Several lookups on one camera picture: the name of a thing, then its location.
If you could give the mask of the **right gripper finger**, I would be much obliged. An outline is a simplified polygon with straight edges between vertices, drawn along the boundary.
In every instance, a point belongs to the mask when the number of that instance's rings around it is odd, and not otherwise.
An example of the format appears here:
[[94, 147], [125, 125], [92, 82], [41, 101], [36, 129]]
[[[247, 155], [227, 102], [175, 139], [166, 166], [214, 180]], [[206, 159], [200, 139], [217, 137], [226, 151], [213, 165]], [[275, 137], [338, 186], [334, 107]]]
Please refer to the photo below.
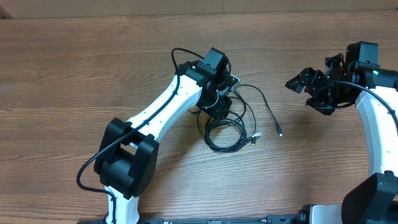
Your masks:
[[304, 68], [297, 76], [286, 82], [285, 87], [301, 93], [305, 86], [311, 84], [314, 78], [314, 69], [311, 67]]
[[327, 116], [331, 115], [335, 111], [334, 107], [327, 105], [325, 102], [317, 101], [317, 99], [313, 97], [307, 99], [305, 104]]

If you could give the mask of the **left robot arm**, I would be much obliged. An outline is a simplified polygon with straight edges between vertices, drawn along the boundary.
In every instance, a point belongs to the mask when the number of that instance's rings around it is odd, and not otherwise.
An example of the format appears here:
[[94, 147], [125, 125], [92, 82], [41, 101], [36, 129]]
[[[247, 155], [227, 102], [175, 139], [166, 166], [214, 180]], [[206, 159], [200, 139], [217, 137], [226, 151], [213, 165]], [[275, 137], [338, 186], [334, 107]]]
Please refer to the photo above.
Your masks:
[[137, 223], [139, 196], [154, 175], [159, 144], [165, 133], [193, 106], [214, 119], [227, 117], [234, 85], [227, 56], [212, 48], [196, 61], [175, 65], [167, 89], [145, 110], [108, 123], [95, 160], [108, 195], [105, 223]]

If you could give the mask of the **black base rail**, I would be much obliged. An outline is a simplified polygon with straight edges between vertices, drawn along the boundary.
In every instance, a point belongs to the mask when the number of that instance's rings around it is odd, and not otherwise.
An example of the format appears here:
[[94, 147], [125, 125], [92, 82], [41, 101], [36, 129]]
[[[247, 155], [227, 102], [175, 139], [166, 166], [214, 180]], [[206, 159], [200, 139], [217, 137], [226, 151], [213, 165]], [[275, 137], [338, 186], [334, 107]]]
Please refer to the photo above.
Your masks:
[[294, 214], [268, 215], [266, 217], [240, 218], [189, 218], [163, 219], [140, 218], [137, 224], [301, 224], [308, 223], [303, 217]]

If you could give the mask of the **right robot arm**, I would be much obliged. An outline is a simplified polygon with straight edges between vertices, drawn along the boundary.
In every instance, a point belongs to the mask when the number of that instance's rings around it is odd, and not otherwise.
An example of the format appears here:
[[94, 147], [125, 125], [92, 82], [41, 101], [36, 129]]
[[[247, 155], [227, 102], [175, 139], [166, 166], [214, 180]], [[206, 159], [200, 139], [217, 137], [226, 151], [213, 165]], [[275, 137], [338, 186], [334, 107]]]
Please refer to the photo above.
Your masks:
[[364, 126], [368, 178], [331, 205], [306, 205], [289, 223], [397, 223], [397, 72], [378, 64], [378, 45], [359, 41], [345, 54], [325, 58], [327, 70], [311, 67], [286, 82], [306, 101], [331, 115], [355, 106]]

